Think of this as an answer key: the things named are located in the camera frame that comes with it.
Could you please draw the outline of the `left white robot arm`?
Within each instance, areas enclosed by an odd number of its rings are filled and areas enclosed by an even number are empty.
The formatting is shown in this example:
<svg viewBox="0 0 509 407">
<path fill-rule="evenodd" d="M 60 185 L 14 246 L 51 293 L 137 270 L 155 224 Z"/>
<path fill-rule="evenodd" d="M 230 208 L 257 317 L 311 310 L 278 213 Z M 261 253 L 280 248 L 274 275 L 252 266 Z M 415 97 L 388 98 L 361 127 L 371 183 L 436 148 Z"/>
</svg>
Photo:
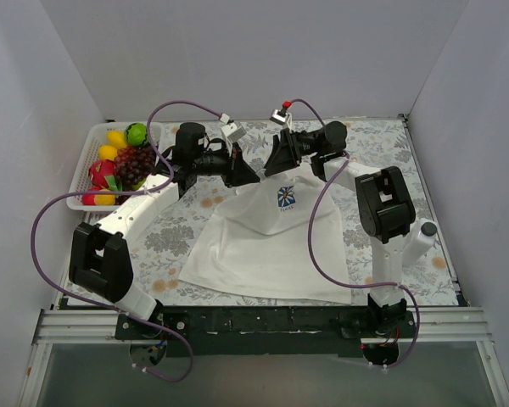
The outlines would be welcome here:
<svg viewBox="0 0 509 407">
<path fill-rule="evenodd" d="M 200 176 L 220 176 L 226 187 L 259 182 L 243 159 L 238 141 L 245 129 L 235 121 L 221 128 L 221 136 L 208 140 L 203 125 L 182 123 L 168 160 L 140 186 L 137 195 L 97 224 L 81 223 L 74 231 L 69 279 L 116 308 L 135 316 L 134 328 L 147 339 L 163 330 L 157 301 L 136 283 L 129 247 L 167 207 L 177 202 Z"/>
</svg>

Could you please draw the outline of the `white t-shirt with flower print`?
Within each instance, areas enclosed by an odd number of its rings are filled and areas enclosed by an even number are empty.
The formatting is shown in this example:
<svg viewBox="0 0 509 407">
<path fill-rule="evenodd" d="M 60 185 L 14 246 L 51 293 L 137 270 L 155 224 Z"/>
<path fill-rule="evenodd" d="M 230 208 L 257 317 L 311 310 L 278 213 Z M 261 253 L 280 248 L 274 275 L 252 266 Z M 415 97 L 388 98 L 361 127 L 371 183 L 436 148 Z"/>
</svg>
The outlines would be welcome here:
<svg viewBox="0 0 509 407">
<path fill-rule="evenodd" d="M 338 206 L 308 165 L 239 187 L 209 218 L 184 273 L 200 286 L 350 304 Z"/>
</svg>

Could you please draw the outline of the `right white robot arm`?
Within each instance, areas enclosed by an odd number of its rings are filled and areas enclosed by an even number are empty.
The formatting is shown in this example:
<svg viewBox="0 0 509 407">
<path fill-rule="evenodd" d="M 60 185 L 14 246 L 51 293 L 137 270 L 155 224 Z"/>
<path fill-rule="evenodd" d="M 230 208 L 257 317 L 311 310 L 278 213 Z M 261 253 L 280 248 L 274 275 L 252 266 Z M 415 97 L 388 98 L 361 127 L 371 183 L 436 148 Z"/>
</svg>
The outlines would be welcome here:
<svg viewBox="0 0 509 407">
<path fill-rule="evenodd" d="M 372 247 L 372 282 L 367 294 L 368 330 L 386 337 L 406 317 L 401 286 L 406 236 L 416 211 L 399 168 L 384 169 L 351 160 L 346 150 L 347 127 L 332 121 L 316 131 L 292 131 L 285 125 L 273 138 L 265 165 L 268 176 L 299 166 L 309 158 L 313 175 L 325 187 L 337 184 L 356 196 L 360 223 Z"/>
</svg>

